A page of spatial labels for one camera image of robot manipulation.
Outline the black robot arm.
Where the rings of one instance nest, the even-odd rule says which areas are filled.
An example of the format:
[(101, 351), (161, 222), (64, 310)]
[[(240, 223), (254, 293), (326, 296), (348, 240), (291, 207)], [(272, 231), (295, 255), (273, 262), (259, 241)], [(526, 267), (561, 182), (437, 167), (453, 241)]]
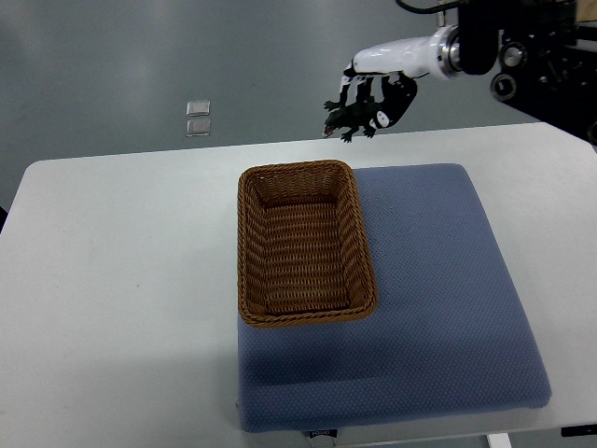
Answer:
[(439, 44), (450, 74), (485, 75), (493, 98), (590, 144), (596, 142), (596, 4), (593, 1), (440, 1), (410, 13), (457, 23)]

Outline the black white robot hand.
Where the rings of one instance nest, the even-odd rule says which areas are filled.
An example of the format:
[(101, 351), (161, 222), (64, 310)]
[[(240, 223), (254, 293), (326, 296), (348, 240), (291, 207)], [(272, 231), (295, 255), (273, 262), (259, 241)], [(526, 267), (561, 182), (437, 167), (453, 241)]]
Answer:
[(455, 77), (460, 64), (459, 30), (455, 25), (439, 27), (433, 35), (380, 44), (355, 54), (342, 72), (339, 100), (326, 107), (343, 108), (352, 85), (355, 103), (364, 112), (360, 125), (364, 135), (394, 126), (414, 100), (420, 77)]

